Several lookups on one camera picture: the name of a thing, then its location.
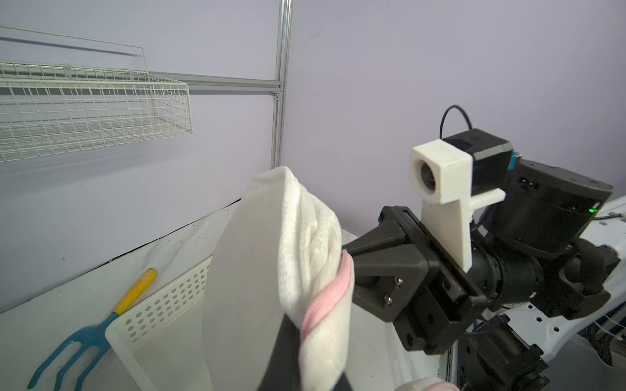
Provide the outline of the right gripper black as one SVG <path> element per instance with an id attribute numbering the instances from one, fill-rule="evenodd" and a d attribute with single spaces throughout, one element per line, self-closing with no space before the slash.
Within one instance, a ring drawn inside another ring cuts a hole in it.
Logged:
<path id="1" fill-rule="evenodd" d="M 405 206 L 343 246 L 355 269 L 353 302 L 392 323 L 404 348 L 440 355 L 487 308 L 487 296 Z"/>

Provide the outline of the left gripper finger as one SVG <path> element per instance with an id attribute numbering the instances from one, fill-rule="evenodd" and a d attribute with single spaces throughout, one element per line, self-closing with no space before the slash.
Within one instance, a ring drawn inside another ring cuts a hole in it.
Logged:
<path id="1" fill-rule="evenodd" d="M 299 391 L 301 389 L 299 348 L 299 330 L 285 315 L 258 391 Z"/>

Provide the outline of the pink trimmed laundry bag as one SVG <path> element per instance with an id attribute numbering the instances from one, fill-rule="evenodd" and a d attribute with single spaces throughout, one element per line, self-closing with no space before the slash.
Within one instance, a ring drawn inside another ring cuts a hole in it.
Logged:
<path id="1" fill-rule="evenodd" d="M 258 390 L 287 315 L 300 390 L 332 390 L 347 366 L 355 288 L 335 213 L 281 166 L 255 177 L 215 248 L 202 338 L 216 390 Z"/>

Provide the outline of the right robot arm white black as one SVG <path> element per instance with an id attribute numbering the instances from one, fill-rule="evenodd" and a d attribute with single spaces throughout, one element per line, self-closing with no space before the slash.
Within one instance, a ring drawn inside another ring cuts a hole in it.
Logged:
<path id="1" fill-rule="evenodd" d="M 548 381 L 539 345 L 499 314 L 530 302 L 548 317 L 574 320 L 608 303 L 604 288 L 619 259 L 582 238 L 611 186 L 566 169 L 520 161 L 506 197 L 470 231 L 463 270 L 403 206 L 386 206 L 378 226 L 346 245 L 355 263 L 353 300 L 394 324 L 404 348 L 428 355 L 458 345 L 459 375 L 471 390 L 539 390 Z"/>

